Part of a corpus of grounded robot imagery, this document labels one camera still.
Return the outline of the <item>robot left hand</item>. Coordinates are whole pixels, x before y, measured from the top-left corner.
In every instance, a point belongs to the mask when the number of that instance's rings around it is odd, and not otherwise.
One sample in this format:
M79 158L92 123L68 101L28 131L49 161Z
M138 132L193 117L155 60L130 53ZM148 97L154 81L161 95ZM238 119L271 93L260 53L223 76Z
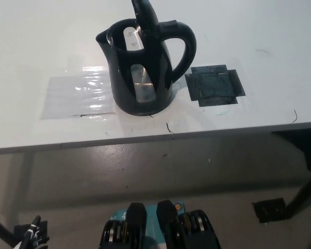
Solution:
M14 226L13 235L17 238L14 249L48 248L48 222L37 215L30 224Z

